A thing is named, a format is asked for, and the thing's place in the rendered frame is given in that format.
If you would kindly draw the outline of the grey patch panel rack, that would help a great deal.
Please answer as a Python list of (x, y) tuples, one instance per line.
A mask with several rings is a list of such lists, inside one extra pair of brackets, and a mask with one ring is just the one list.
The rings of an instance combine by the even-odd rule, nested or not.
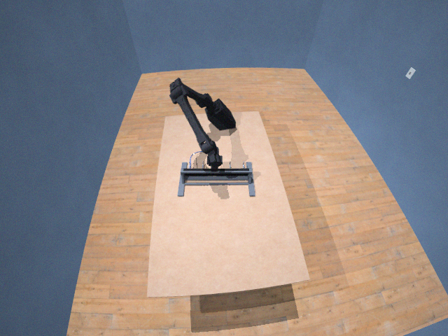
[[(246, 169), (218, 169), (212, 172), (211, 169), (187, 169), (187, 162), (182, 162), (181, 174), (178, 185), (178, 196), (183, 197), (185, 185), (248, 185), (249, 196), (255, 196), (251, 162), (246, 162)], [(184, 177), (185, 174), (185, 177)], [(185, 183), (185, 181), (229, 181), (248, 180), (248, 183)]]

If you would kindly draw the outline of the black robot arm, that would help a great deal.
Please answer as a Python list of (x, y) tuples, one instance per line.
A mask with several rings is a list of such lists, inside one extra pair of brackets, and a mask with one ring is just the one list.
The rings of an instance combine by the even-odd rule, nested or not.
[[(218, 167), (221, 166), (221, 158), (219, 155), (219, 148), (214, 141), (212, 141), (207, 133), (203, 130), (197, 116), (188, 102), (188, 98), (194, 99), (200, 108), (206, 107), (206, 113), (209, 115), (220, 109), (220, 103), (214, 102), (208, 93), (200, 94), (187, 85), (181, 82), (180, 78), (172, 82), (170, 85), (170, 98), (173, 104), (181, 107), (185, 117), (187, 118), (193, 132), (197, 138), (197, 142), (201, 151), (208, 154), (209, 164), (211, 164), (211, 172), (217, 172)], [(176, 88), (176, 90), (174, 89)], [(210, 111), (209, 111), (210, 110)], [(204, 143), (204, 144), (203, 144)]]

